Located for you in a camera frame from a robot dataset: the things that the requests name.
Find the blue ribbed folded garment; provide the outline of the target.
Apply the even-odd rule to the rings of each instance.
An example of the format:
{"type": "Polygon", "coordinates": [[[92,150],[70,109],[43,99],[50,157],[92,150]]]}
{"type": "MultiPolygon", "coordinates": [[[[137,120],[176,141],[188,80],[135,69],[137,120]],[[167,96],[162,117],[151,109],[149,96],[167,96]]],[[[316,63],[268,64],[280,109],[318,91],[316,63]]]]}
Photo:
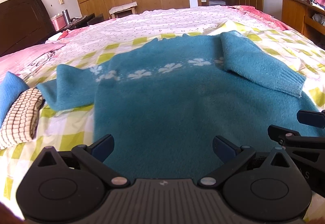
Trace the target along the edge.
{"type": "Polygon", "coordinates": [[[29,86],[18,76],[7,72],[1,82],[0,94],[0,122],[1,125],[11,108],[13,102],[21,95],[22,92],[29,89],[29,86]]]}

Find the dark wooden headboard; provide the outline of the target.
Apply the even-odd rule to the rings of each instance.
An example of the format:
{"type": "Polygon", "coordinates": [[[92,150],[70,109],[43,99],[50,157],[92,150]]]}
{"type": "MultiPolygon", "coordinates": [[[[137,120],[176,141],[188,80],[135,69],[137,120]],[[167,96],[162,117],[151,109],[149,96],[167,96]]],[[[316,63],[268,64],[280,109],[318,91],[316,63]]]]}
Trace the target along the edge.
{"type": "Polygon", "coordinates": [[[44,43],[56,33],[42,0],[0,4],[1,56],[44,43]]]}

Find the green checkered bed quilt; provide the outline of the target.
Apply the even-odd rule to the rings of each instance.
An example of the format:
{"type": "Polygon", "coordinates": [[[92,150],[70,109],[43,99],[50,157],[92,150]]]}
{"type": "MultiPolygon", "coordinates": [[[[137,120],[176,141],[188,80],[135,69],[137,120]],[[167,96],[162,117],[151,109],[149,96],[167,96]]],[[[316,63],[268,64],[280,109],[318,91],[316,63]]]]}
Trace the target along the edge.
{"type": "MultiPolygon", "coordinates": [[[[117,53],[143,46],[152,39],[184,34],[219,34],[237,30],[267,54],[281,60],[306,77],[303,91],[318,109],[324,109],[324,50],[298,31],[272,29],[259,20],[227,6],[146,11],[139,15],[110,19],[94,26],[57,35],[47,43],[65,46],[35,59],[16,73],[30,87],[56,77],[59,64],[80,69],[95,67],[117,53]]],[[[93,108],[55,112],[40,111],[35,138],[1,151],[1,202],[18,217],[22,213],[15,193],[29,166],[46,145],[67,150],[93,137],[93,108]]]]}

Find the metal thermos cup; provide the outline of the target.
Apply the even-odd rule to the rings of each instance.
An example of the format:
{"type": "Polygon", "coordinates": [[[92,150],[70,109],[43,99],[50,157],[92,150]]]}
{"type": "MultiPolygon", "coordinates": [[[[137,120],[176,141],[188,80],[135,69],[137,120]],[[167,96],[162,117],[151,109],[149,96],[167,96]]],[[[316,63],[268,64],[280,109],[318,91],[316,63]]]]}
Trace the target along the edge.
{"type": "Polygon", "coordinates": [[[66,22],[66,25],[69,25],[71,23],[71,19],[70,19],[68,10],[67,9],[66,10],[63,10],[62,11],[62,15],[64,17],[64,20],[66,22]]]}

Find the wooden desk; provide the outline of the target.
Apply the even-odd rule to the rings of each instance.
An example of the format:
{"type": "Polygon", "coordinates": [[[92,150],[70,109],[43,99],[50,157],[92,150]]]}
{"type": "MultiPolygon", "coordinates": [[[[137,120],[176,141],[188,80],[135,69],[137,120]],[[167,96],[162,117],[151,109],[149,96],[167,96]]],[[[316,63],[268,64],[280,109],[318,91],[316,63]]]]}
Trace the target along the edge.
{"type": "Polygon", "coordinates": [[[281,21],[324,49],[324,10],[304,0],[282,0],[281,21]]]}

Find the pink pillow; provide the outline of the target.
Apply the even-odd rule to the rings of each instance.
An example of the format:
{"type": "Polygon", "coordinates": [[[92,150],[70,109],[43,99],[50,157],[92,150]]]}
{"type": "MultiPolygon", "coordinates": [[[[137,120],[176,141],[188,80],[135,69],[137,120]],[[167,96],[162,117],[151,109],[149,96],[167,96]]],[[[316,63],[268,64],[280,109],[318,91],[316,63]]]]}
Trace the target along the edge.
{"type": "Polygon", "coordinates": [[[32,63],[38,57],[44,55],[48,52],[54,52],[62,47],[64,47],[64,43],[47,43],[47,44],[39,44],[34,45],[18,52],[14,52],[1,57],[1,80],[3,80],[4,76],[7,72],[11,72],[16,74],[20,70],[27,67],[30,63],[32,63]]]}

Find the teal sweater with white flowers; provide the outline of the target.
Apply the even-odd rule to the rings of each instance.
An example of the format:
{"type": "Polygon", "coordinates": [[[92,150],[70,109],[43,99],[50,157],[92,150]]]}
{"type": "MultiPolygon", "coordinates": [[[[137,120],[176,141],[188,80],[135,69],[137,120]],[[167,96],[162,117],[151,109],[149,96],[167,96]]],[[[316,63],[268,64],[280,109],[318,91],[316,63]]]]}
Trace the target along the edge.
{"type": "Polygon", "coordinates": [[[94,107],[94,139],[112,135],[105,164],[127,178],[200,178],[221,165],[222,136],[275,147],[270,125],[322,137],[297,121],[316,110],[305,77],[236,31],[157,40],[88,69],[57,67],[37,87],[56,111],[94,107]]]}

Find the small stool with cloth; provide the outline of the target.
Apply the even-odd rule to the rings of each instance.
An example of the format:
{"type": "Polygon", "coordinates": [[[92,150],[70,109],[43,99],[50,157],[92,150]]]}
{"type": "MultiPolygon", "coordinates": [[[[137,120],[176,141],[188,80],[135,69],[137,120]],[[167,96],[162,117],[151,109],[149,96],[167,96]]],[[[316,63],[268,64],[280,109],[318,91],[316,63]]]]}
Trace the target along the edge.
{"type": "Polygon", "coordinates": [[[138,4],[136,1],[120,6],[112,7],[108,13],[112,18],[122,18],[128,15],[135,15],[137,13],[136,8],[138,4]]]}

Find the pink floral blanket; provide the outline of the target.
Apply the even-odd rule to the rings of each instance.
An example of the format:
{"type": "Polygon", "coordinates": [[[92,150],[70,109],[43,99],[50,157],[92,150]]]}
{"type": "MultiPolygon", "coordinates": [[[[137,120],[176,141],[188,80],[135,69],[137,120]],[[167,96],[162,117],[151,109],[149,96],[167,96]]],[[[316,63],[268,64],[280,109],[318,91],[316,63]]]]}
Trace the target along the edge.
{"type": "Polygon", "coordinates": [[[274,18],[272,15],[269,15],[269,14],[266,14],[266,13],[260,11],[260,10],[257,10],[253,6],[234,5],[234,6],[229,6],[229,8],[240,11],[243,14],[247,14],[248,16],[251,16],[251,17],[259,20],[260,22],[264,23],[265,25],[269,26],[272,29],[276,29],[279,31],[286,31],[286,30],[291,29],[284,22],[274,18]]]}

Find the pink storage box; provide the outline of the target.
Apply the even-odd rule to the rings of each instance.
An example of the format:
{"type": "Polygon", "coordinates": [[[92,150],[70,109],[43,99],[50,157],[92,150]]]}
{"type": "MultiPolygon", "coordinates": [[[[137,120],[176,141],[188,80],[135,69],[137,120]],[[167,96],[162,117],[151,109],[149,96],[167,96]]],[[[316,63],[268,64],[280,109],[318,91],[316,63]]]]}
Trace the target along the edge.
{"type": "Polygon", "coordinates": [[[51,18],[51,22],[55,31],[59,31],[67,25],[66,20],[62,14],[53,16],[51,18]]]}

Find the brown striped folded garment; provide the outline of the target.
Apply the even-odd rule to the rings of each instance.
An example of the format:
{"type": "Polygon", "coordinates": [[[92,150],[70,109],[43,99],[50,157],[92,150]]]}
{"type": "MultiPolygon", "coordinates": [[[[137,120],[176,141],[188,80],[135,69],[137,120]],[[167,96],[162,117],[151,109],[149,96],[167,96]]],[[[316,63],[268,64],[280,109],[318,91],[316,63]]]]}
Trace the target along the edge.
{"type": "Polygon", "coordinates": [[[30,142],[35,138],[43,97],[37,88],[21,93],[1,125],[1,149],[30,142]]]}

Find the dark bedside table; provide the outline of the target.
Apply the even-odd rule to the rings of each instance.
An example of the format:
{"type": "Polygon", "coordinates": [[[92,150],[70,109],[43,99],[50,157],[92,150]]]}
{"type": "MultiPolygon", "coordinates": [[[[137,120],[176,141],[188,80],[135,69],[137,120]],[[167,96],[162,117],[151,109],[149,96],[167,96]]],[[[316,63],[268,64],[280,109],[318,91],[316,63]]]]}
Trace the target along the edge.
{"type": "Polygon", "coordinates": [[[74,30],[74,29],[79,29],[83,28],[86,26],[90,25],[95,25],[98,23],[104,22],[104,15],[99,14],[98,16],[95,16],[94,13],[88,15],[88,16],[83,16],[81,18],[77,18],[74,21],[72,21],[69,25],[63,27],[60,29],[60,31],[65,31],[65,30],[74,30]]]}

